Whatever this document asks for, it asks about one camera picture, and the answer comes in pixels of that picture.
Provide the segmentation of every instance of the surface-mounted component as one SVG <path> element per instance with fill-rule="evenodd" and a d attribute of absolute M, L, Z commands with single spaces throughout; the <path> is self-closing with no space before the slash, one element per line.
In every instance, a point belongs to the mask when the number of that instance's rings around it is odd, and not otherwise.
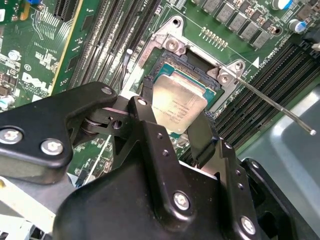
<path fill-rule="evenodd" d="M 249 41 L 257 32 L 258 28 L 259 27 L 256 24 L 254 24 L 253 22 L 250 22 L 249 25 L 240 34 L 240 37 Z"/>
<path fill-rule="evenodd" d="M 200 5 L 202 4 L 203 0 L 191 0 L 194 4 Z"/>
<path fill-rule="evenodd" d="M 222 23 L 226 23 L 234 11 L 235 9 L 230 4 L 226 3 L 216 16 L 216 19 Z"/>
<path fill-rule="evenodd" d="M 260 49 L 262 48 L 262 46 L 269 40 L 270 36 L 268 33 L 266 32 L 261 32 L 259 34 L 259 36 L 254 40 L 254 42 L 252 43 L 252 45 L 257 48 Z"/>
<path fill-rule="evenodd" d="M 308 3 L 309 3 L 311 6 L 314 6 L 314 5 L 316 5 L 317 2 L 318 2 L 318 0 L 310 0 Z"/>
<path fill-rule="evenodd" d="M 246 10 L 248 9 L 248 7 L 250 6 L 250 2 L 248 2 L 247 0 L 245 0 L 241 6 L 239 7 L 239 11 L 242 13 L 246 13 Z"/>
<path fill-rule="evenodd" d="M 76 66 L 78 59 L 79 59 L 79 55 L 72 57 L 69 61 L 69 64 L 68 64 L 66 70 L 68 71 L 68 70 L 72 69 L 74 66 Z"/>
<path fill-rule="evenodd" d="M 0 96 L 7 96 L 9 94 L 9 89 L 5 86 L 0 86 Z"/>
<path fill-rule="evenodd" d="M 13 96 L 8 95 L 0 98 L 0 109 L 7 110 L 15 103 L 15 99 Z"/>
<path fill-rule="evenodd" d="M 212 13 L 214 10 L 218 8 L 218 5 L 220 4 L 221 0 L 206 0 L 205 4 L 202 6 L 202 8 L 208 12 Z"/>
<path fill-rule="evenodd" d="M 254 22 L 257 22 L 258 18 L 262 15 L 262 12 L 259 10 L 256 10 L 254 14 L 251 16 L 251 20 Z"/>
<path fill-rule="evenodd" d="M 296 15 L 300 20 L 306 20 L 314 11 L 309 4 L 303 6 L 303 8 Z"/>
<path fill-rule="evenodd" d="M 0 80 L 2 83 L 8 83 L 10 76 L 6 75 L 5 73 L 0 73 Z"/>
<path fill-rule="evenodd" d="M 235 32 L 238 32 L 241 27 L 245 24 L 247 18 L 242 14 L 238 13 L 233 21 L 230 23 L 229 28 L 232 29 Z"/>
<path fill-rule="evenodd" d="M 307 24 L 304 21 L 298 19 L 292 19 L 288 24 L 289 29 L 296 33 L 301 34 L 307 29 Z"/>
<path fill-rule="evenodd" d="M 293 0 L 272 0 L 271 7 L 274 10 L 285 10 L 288 9 L 292 3 Z"/>
<path fill-rule="evenodd" d="M 270 19 L 267 19 L 265 21 L 265 23 L 262 25 L 262 29 L 265 30 L 265 31 L 268 31 L 268 29 L 271 27 L 271 25 L 273 24 L 274 22 Z"/>
<path fill-rule="evenodd" d="M 78 0 L 56 0 L 53 16 L 68 22 L 72 19 Z"/>
<path fill-rule="evenodd" d="M 84 19 L 82 27 L 81 27 L 81 31 L 88 29 L 90 27 L 91 23 L 93 22 L 93 20 L 94 20 L 93 14 L 85 16 L 85 19 Z"/>
<path fill-rule="evenodd" d="M 17 79 L 11 76 L 9 78 L 9 84 L 11 84 L 13 86 L 16 86 L 17 85 Z"/>

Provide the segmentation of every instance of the black plastic bracket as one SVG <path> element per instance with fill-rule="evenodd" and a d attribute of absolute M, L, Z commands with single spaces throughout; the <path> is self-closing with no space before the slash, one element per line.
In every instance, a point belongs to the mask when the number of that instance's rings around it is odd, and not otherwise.
<path fill-rule="evenodd" d="M 33 183 L 51 184 L 66 173 L 72 144 L 86 115 L 113 106 L 117 94 L 105 84 L 93 82 L 1 113 L 0 130 L 22 133 L 16 144 L 0 143 L 0 175 Z M 62 153 L 48 155 L 41 144 L 59 140 Z"/>
<path fill-rule="evenodd" d="M 187 133 L 197 166 L 202 168 L 209 162 L 220 182 L 221 230 L 230 239 L 259 240 L 261 234 L 246 171 L 240 166 L 235 150 L 218 136 L 212 125 L 208 115 L 202 112 Z M 245 219 L 251 222 L 251 232 L 242 223 Z"/>
<path fill-rule="evenodd" d="M 183 231 L 194 220 L 196 209 L 167 130 L 157 124 L 150 103 L 141 97 L 131 98 L 128 110 L 136 123 L 122 149 L 114 153 L 114 161 L 122 165 L 137 148 L 142 151 L 156 216 L 169 230 Z M 175 193 L 187 197 L 187 209 L 175 204 Z"/>

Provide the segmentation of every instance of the hole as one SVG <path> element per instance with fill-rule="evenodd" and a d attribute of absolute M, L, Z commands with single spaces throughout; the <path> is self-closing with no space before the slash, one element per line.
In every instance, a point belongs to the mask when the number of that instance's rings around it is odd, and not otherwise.
<path fill-rule="evenodd" d="M 122 127 L 122 121 L 119 121 L 119 120 L 114 121 L 114 122 L 112 123 L 112 127 L 113 127 L 113 129 L 115 129 L 115 130 L 120 129 L 120 128 Z"/>
<path fill-rule="evenodd" d="M 45 233 L 36 227 L 31 235 L 31 237 L 32 237 L 32 239 L 42 239 L 44 235 L 45 235 Z"/>
<path fill-rule="evenodd" d="M 178 19 L 174 19 L 174 20 L 173 20 L 173 24 L 174 24 L 175 26 L 179 27 L 179 26 L 180 26 L 180 21 L 179 21 Z"/>
<path fill-rule="evenodd" d="M 147 105 L 146 100 L 142 99 L 142 98 L 138 98 L 138 103 L 140 103 L 141 105 Z"/>
<path fill-rule="evenodd" d="M 165 157 L 168 157 L 169 156 L 169 152 L 165 149 L 165 150 L 163 150 L 162 155 L 165 156 Z"/>
<path fill-rule="evenodd" d="M 244 65 L 241 63 L 241 62 L 238 62 L 236 65 L 235 65 L 235 69 L 237 71 L 241 70 L 244 68 Z"/>
<path fill-rule="evenodd" d="M 244 186 L 243 186 L 241 183 L 238 183 L 237 186 L 238 186 L 238 188 L 241 189 L 241 190 L 244 189 Z"/>
<path fill-rule="evenodd" d="M 276 36 L 279 36 L 281 33 L 282 33 L 282 29 L 281 29 L 280 27 L 277 27 L 277 28 L 274 30 L 274 35 L 276 35 Z"/>
<path fill-rule="evenodd" d="M 258 219 L 258 223 L 270 239 L 274 239 L 276 236 L 278 236 L 276 218 L 273 216 L 271 212 L 267 211 L 262 217 Z"/>

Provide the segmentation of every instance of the screw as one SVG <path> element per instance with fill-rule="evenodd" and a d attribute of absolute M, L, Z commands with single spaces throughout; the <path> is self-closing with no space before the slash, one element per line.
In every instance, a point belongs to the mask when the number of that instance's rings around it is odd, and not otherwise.
<path fill-rule="evenodd" d="M 62 153 L 64 146 L 57 139 L 48 139 L 41 144 L 41 150 L 47 155 L 56 156 Z"/>
<path fill-rule="evenodd" d="M 23 138 L 22 133 L 14 128 L 5 128 L 0 130 L 0 143 L 16 144 Z"/>
<path fill-rule="evenodd" d="M 176 44 L 174 42 L 170 42 L 169 43 L 169 48 L 172 49 L 172 50 L 175 49 L 176 48 Z"/>
<path fill-rule="evenodd" d="M 254 224 L 252 223 L 252 221 L 250 221 L 249 218 L 247 218 L 246 216 L 243 216 L 241 218 L 241 223 L 242 223 L 244 230 L 248 234 L 250 234 L 250 235 L 256 234 L 256 228 L 255 228 Z"/>
<path fill-rule="evenodd" d="M 252 161 L 251 163 L 252 163 L 252 165 L 253 165 L 256 169 L 258 169 L 258 168 L 259 168 L 259 165 L 258 165 L 258 163 L 257 163 L 257 162 Z"/>
<path fill-rule="evenodd" d="M 102 92 L 104 92 L 105 94 L 108 94 L 108 95 L 111 95 L 112 94 L 112 91 L 110 90 L 110 88 L 108 87 L 104 87 L 104 88 L 101 88 Z"/>
<path fill-rule="evenodd" d="M 138 103 L 140 103 L 141 105 L 144 105 L 144 106 L 147 105 L 147 102 L 142 98 L 138 98 Z"/>
<path fill-rule="evenodd" d="M 173 200 L 175 205 L 183 211 L 187 210 L 190 207 L 190 203 L 187 196 L 184 195 L 182 192 L 176 192 L 173 195 Z"/>
<path fill-rule="evenodd" d="M 221 78 L 221 81 L 225 84 L 226 82 L 228 82 L 228 78 L 226 76 L 223 76 Z"/>

